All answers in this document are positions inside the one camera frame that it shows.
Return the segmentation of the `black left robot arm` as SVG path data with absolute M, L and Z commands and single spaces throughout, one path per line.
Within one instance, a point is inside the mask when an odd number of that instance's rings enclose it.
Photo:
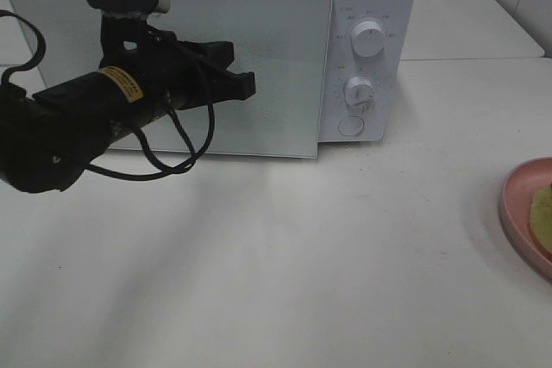
M 11 77 L 40 64 L 46 42 L 33 57 L 1 77 L 1 178 L 27 193 L 66 190 L 84 172 L 147 182 L 187 173 L 206 152 L 178 119 L 180 110 L 244 101 L 255 93 L 252 72 L 233 73 L 229 41 L 179 41 L 138 18 L 104 16 L 99 67 L 64 83 L 28 94 Z M 154 155 L 143 129 L 168 117 L 189 153 L 168 165 Z M 133 135 L 154 171 L 134 174 L 96 165 L 108 147 Z

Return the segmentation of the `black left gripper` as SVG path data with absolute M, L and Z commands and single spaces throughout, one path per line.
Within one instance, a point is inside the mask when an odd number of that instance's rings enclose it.
M 131 103 L 166 102 L 175 109 L 191 109 L 245 101 L 256 93 L 253 72 L 227 71 L 235 59 L 231 41 L 180 41 L 144 19 L 104 15 L 100 43 L 98 72 Z

